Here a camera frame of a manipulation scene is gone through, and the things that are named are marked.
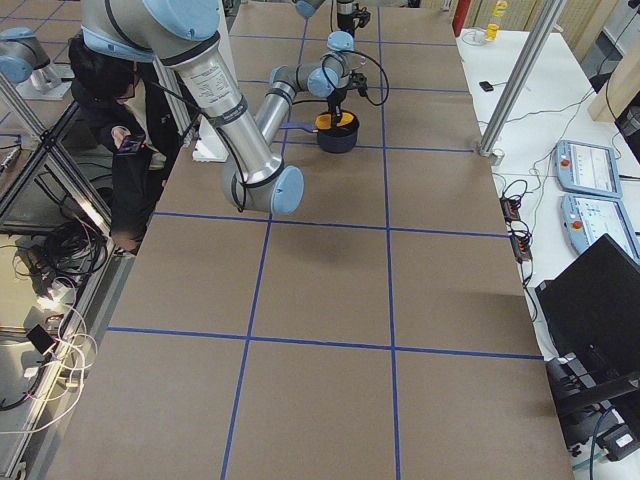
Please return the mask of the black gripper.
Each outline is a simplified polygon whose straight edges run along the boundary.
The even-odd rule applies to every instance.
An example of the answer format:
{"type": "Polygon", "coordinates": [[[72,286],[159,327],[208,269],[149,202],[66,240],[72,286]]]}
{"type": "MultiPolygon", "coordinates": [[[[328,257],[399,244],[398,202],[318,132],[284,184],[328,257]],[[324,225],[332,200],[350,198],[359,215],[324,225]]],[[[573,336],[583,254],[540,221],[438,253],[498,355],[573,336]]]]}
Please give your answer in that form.
{"type": "Polygon", "coordinates": [[[347,88],[336,88],[327,97],[329,128],[334,128],[342,120],[341,104],[348,94],[347,88]]]}

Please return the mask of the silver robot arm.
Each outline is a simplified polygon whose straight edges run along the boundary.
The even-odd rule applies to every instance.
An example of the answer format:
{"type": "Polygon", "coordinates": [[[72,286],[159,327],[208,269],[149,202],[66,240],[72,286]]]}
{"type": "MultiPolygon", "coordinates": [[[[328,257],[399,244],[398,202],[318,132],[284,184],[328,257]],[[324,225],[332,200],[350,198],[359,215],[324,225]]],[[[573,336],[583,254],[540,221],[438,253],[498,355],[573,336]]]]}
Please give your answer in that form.
{"type": "Polygon", "coordinates": [[[176,72],[229,154],[223,185],[239,210],[289,215],[299,206],[304,178],[270,144],[300,92],[340,100],[353,69],[354,38],[331,33],[317,63],[273,71],[256,116],[219,51],[223,8],[218,1],[84,1],[82,31],[98,53],[130,61],[159,59],[176,72]]]}
{"type": "Polygon", "coordinates": [[[350,0],[297,0],[293,1],[297,13],[305,20],[320,12],[328,14],[329,31],[342,31],[354,36],[356,31],[369,22],[370,14],[361,9],[357,1],[350,0]]]}

